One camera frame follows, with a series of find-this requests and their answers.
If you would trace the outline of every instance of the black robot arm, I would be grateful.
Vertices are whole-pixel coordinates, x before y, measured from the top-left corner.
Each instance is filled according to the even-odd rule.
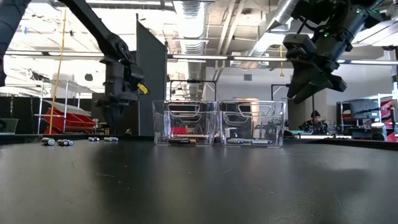
[[[136,101],[136,91],[143,94],[149,91],[143,84],[142,72],[134,61],[127,44],[118,35],[112,33],[84,0],[60,0],[81,21],[98,42],[104,53],[102,63],[106,65],[104,82],[105,97],[99,100],[104,118],[110,126],[121,119],[125,106]],[[16,32],[30,0],[0,1],[0,86],[4,86],[3,58]]]
[[[286,57],[294,67],[287,97],[300,103],[318,91],[330,88],[345,91],[346,83],[331,73],[340,65],[344,51],[351,51],[351,41],[363,28],[382,21],[374,11],[382,0],[301,0],[292,12],[294,19],[311,21],[318,27],[310,39],[305,34],[286,35]]]

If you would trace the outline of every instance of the table surface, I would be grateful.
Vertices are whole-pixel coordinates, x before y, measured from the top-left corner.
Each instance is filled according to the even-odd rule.
[[[398,152],[0,146],[0,223],[395,223]]]

